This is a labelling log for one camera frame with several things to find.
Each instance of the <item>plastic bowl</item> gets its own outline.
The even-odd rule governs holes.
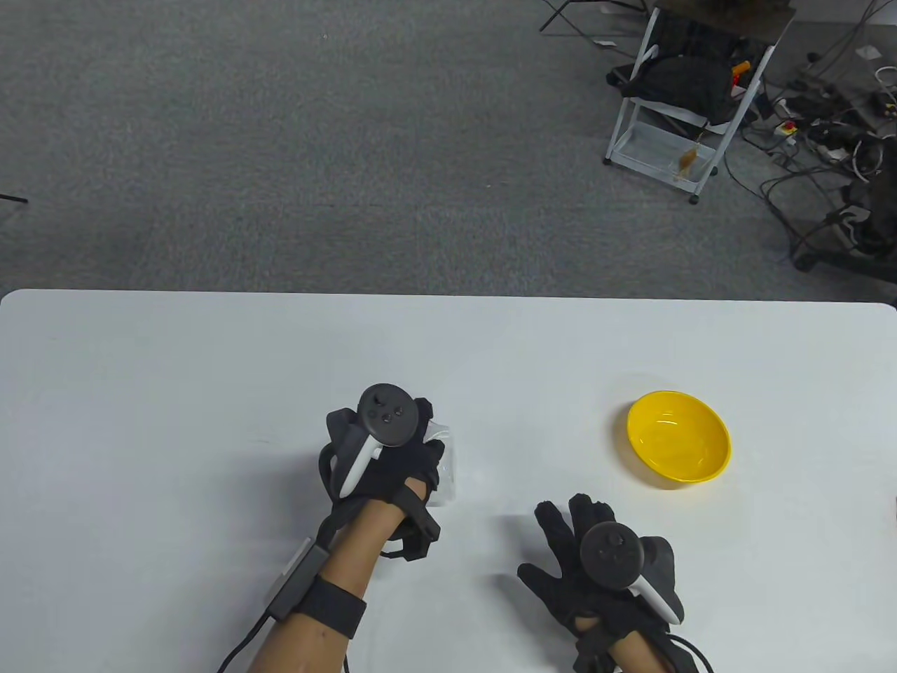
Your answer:
[[[626,432],[645,465],[682,484],[716,478],[732,457],[732,441],[719,416],[681,392],[660,390],[637,400]]]

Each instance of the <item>cart wheel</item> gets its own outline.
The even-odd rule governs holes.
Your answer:
[[[816,262],[819,261],[816,259],[815,255],[801,255],[800,257],[794,258],[794,268],[798,271],[802,271],[803,273],[807,273],[813,270],[813,267],[816,266]]]

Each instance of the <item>gray carpet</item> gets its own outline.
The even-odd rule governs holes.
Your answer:
[[[603,166],[619,105],[604,76],[625,58],[539,36],[548,11],[6,0],[0,191],[32,203],[0,202],[0,292],[893,299],[795,271],[725,172],[691,206]],[[570,14],[638,30],[594,5]],[[798,26],[791,51],[835,34]],[[779,174],[740,141],[730,162],[752,185]],[[809,189],[780,198],[824,212]]]

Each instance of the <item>forearm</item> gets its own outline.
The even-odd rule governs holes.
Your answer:
[[[424,495],[422,482],[408,485]],[[363,598],[380,551],[404,517],[395,505],[367,503],[337,541],[321,578]],[[338,673],[348,647],[344,635],[309,616],[293,615],[271,631],[249,673]]]
[[[597,624],[598,620],[594,617],[580,617],[576,620],[576,627],[583,632]],[[672,670],[638,631],[633,631],[616,642],[608,653],[623,673],[670,673]]]

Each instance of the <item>black backpack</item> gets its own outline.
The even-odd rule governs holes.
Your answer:
[[[658,57],[643,64],[635,79],[625,84],[624,98],[641,98],[685,108],[713,125],[728,122],[738,107],[732,98],[732,68],[724,61],[704,57]]]

